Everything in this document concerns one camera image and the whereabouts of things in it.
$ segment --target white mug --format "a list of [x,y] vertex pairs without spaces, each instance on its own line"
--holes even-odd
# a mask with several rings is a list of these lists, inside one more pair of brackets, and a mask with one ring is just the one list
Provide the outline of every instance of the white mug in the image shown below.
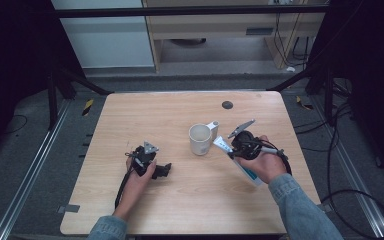
[[217,136],[219,123],[213,121],[207,125],[199,123],[189,129],[191,150],[196,155],[205,155],[210,150],[211,143]]

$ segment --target toothpaste tube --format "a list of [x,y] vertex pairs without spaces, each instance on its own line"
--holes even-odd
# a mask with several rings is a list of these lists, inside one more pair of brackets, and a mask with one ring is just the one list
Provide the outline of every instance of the toothpaste tube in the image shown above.
[[[229,152],[233,152],[232,148],[224,141],[222,136],[218,136],[214,141],[214,145],[219,147],[226,155],[228,155]],[[236,164],[236,166],[239,167],[239,169],[242,170],[243,173],[256,185],[259,186],[263,181],[255,174],[253,171],[242,167],[235,159],[232,159],[233,162]]]

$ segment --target finger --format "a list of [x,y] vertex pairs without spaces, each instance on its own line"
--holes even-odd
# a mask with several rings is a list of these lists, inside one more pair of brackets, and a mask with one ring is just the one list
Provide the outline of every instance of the finger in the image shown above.
[[157,168],[157,159],[154,159],[151,164],[149,164],[148,168],[146,169],[146,173],[144,176],[146,178],[151,178],[152,174],[154,174],[155,169]]
[[246,167],[248,162],[249,162],[248,160],[241,158],[241,157],[236,157],[235,160],[236,160],[236,162],[239,163],[239,165],[241,165],[243,167]]
[[260,137],[259,137],[259,139],[260,140],[264,140],[264,141],[269,141],[269,139],[267,138],[267,136],[266,135],[261,135]]
[[132,157],[128,157],[127,159],[126,159],[126,167],[127,167],[127,169],[129,169],[130,168],[130,165],[132,164]]

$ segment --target person's right hand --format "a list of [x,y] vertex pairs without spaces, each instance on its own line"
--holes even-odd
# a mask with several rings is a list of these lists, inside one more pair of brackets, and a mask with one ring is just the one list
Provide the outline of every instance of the person's right hand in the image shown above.
[[[259,137],[261,140],[268,141],[267,136],[262,135]],[[272,153],[261,152],[257,158],[253,160],[246,160],[241,157],[235,160],[242,166],[253,171],[263,182],[269,184],[271,180],[279,175],[286,173],[285,165],[282,159]]]

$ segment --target denim sleeve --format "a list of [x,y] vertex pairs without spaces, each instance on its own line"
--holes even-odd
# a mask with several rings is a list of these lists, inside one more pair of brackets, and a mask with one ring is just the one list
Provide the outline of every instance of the denim sleeve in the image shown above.
[[120,240],[126,236],[127,223],[114,216],[100,217],[93,226],[87,239]]
[[269,189],[291,239],[343,239],[291,175],[283,174],[273,179]]

